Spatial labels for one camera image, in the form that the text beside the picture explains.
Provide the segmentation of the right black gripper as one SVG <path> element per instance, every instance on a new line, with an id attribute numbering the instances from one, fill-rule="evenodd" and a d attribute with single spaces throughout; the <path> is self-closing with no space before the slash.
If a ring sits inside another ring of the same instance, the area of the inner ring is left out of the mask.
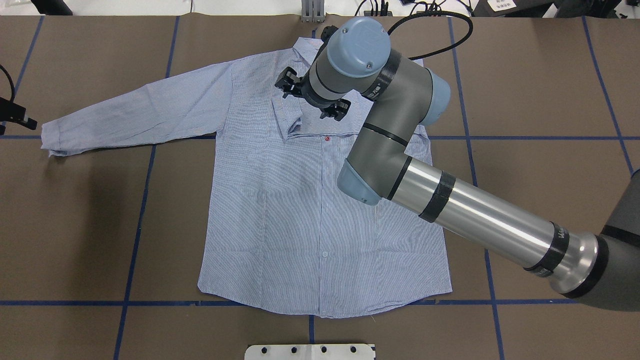
<path id="1" fill-rule="evenodd" d="M 329 117 L 338 122 L 346 117 L 352 105 L 349 100 L 343 98 L 327 99 L 320 96 L 310 82 L 300 82 L 295 85 L 295 96 L 306 100 L 309 105 L 316 109 L 320 109 L 321 119 Z"/>

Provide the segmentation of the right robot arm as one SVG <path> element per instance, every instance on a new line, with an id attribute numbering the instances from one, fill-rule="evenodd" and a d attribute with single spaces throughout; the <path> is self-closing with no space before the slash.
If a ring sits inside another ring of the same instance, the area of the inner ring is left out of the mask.
<path id="1" fill-rule="evenodd" d="M 372 17 L 325 27 L 305 75 L 282 71 L 276 86 L 341 121 L 358 92 L 372 107 L 338 176 L 339 189 L 374 206 L 388 199 L 547 279 L 586 306 L 617 312 L 640 307 L 639 172 L 598 234 L 576 234 L 406 154 L 418 126 L 446 110 L 450 85 L 393 49 Z"/>

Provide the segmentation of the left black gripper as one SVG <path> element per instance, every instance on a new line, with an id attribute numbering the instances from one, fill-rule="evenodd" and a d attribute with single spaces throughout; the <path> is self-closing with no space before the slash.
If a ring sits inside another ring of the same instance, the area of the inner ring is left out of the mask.
<path id="1" fill-rule="evenodd" d="M 6 132 L 6 125 L 3 125 L 3 123 L 14 123 L 32 131 L 36 130 L 38 126 L 38 122 L 26 114 L 25 107 L 2 97 L 0 98 L 1 136 Z"/>

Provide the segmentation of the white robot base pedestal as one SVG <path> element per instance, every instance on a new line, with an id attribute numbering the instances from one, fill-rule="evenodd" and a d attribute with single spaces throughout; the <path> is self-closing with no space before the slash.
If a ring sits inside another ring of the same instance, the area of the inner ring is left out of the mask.
<path id="1" fill-rule="evenodd" d="M 247 347 L 245 360 L 375 360 L 374 344 L 256 344 Z"/>

